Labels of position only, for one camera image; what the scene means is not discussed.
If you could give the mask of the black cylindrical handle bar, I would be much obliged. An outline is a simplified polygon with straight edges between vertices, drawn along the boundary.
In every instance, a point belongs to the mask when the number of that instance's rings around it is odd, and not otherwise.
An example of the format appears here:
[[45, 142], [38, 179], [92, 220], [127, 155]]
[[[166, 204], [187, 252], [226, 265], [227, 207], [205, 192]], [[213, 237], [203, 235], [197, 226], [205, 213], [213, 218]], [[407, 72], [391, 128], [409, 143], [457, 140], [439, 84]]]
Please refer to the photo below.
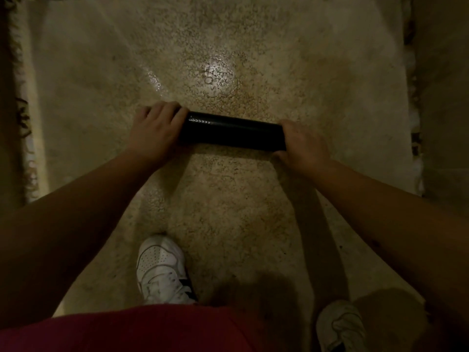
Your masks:
[[186, 143], [205, 143], [266, 152], [286, 151], [280, 124], [236, 117], [189, 112], [179, 139]]

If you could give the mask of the white right sneaker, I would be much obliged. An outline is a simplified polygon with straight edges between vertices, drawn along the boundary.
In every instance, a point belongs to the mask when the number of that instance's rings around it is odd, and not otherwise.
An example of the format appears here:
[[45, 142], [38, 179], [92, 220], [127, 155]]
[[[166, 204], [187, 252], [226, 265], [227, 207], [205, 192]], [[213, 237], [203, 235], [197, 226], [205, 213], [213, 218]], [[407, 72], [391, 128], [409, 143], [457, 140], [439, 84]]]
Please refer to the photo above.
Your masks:
[[336, 300], [327, 305], [315, 327], [321, 352], [369, 352], [361, 315], [349, 301]]

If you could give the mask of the white left sneaker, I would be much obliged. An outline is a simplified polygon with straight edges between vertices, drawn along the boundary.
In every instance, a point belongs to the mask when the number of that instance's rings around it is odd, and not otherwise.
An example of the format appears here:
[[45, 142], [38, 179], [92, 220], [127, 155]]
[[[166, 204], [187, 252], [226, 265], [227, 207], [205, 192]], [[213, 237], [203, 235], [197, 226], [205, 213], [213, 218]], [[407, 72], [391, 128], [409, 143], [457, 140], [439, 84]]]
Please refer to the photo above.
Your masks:
[[145, 305], [198, 303], [185, 255], [170, 237], [161, 234], [148, 237], [140, 246], [136, 269]]

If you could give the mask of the red shirt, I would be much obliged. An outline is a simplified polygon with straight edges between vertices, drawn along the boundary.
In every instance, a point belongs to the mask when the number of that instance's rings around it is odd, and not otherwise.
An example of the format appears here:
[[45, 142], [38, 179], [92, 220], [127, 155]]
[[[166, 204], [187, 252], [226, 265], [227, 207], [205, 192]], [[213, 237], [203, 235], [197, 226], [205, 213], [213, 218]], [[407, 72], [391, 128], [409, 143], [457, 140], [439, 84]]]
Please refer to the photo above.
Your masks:
[[0, 352], [279, 352], [266, 325], [232, 308], [149, 305], [0, 331]]

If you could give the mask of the person's right forearm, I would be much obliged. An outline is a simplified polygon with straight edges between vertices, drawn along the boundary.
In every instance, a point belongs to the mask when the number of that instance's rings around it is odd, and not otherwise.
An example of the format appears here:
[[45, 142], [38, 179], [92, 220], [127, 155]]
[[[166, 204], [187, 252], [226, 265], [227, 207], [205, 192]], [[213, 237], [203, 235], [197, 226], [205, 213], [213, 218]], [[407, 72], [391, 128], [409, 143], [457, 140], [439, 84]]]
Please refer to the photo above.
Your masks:
[[331, 159], [305, 173], [389, 266], [469, 332], [469, 221]]

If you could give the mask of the person's left forearm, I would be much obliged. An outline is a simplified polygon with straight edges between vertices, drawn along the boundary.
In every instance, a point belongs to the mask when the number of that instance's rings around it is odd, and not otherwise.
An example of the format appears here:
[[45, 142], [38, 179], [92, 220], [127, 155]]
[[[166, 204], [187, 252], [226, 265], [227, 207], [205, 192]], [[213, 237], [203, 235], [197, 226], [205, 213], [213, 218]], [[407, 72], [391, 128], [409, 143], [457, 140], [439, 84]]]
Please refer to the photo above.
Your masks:
[[0, 329], [53, 316], [165, 156], [126, 149], [0, 220]]

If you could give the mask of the person's left hand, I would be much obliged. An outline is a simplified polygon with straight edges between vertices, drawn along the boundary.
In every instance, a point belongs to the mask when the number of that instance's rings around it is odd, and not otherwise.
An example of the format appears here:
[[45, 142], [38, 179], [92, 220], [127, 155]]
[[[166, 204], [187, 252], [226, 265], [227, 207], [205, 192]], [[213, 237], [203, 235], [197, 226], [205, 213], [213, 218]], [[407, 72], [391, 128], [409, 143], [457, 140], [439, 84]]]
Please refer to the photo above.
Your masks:
[[160, 112], [166, 101], [153, 104], [147, 118], [141, 123], [134, 121], [123, 156], [131, 163], [156, 171], [164, 165], [176, 146], [182, 126], [190, 112], [181, 106], [170, 124], [160, 122]]

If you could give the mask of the fringed patterned rug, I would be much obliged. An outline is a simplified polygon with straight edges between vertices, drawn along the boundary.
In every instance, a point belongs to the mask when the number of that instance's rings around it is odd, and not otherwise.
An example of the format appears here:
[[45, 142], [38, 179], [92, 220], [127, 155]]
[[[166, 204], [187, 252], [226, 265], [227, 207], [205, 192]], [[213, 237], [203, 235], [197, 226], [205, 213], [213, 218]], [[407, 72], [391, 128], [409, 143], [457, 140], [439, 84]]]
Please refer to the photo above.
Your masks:
[[0, 0], [0, 217], [48, 191], [28, 1]]
[[402, 0], [418, 195], [469, 218], [469, 0]]

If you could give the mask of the person's right hand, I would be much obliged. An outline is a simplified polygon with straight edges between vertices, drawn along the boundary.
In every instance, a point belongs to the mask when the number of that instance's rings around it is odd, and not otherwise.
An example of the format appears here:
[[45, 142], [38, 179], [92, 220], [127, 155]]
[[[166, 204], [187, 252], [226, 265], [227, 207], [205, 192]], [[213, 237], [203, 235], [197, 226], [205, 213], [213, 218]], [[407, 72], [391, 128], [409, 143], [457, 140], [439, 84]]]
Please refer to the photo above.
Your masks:
[[318, 132], [291, 120], [281, 120], [285, 146], [292, 160], [290, 169], [305, 177], [313, 177], [330, 162], [331, 155], [327, 144]]

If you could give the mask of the white sneaker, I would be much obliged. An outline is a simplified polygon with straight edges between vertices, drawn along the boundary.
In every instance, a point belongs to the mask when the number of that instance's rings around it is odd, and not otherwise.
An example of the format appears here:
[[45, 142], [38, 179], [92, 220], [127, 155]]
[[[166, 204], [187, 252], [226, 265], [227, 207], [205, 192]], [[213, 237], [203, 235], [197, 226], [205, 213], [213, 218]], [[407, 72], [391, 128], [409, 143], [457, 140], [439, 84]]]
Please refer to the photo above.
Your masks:
[[327, 305], [315, 327], [321, 352], [369, 352], [361, 315], [349, 301], [336, 300]]
[[185, 255], [170, 237], [161, 234], [148, 237], [140, 246], [136, 269], [145, 305], [198, 303]]

